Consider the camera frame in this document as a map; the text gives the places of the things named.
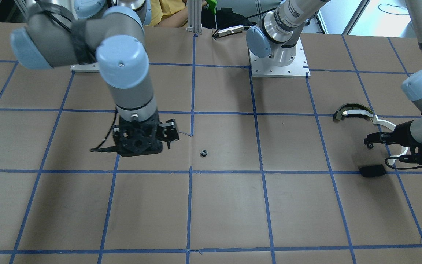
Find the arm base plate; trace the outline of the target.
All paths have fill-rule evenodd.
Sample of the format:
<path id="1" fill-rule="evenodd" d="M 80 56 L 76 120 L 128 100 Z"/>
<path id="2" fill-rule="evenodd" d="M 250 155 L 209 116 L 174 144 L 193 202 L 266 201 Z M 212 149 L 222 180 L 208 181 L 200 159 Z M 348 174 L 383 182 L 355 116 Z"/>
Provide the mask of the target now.
<path id="1" fill-rule="evenodd" d="M 248 52 L 253 77 L 310 77 L 305 51 L 301 39 L 290 48 L 278 48 L 273 55 L 259 58 Z"/>
<path id="2" fill-rule="evenodd" d="M 99 73 L 99 65 L 97 62 L 90 63 L 87 65 L 71 65 L 70 69 L 74 72 L 82 72 L 82 73 Z"/>

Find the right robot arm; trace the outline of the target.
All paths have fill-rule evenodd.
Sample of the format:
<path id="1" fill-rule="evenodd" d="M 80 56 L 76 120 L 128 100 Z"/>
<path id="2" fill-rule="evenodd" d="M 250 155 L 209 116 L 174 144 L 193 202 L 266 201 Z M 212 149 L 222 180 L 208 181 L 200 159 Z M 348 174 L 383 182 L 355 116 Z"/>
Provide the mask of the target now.
<path id="1" fill-rule="evenodd" d="M 174 119 L 159 120 L 144 47 L 144 26 L 151 22 L 149 0 L 76 0 L 73 10 L 51 0 L 37 0 L 28 9 L 27 24 L 15 29 L 10 44 L 27 69 L 67 65 L 97 68 L 107 83 L 116 111 L 108 134 L 114 146 L 92 152 L 122 157 L 157 154 L 163 142 L 179 140 Z"/>

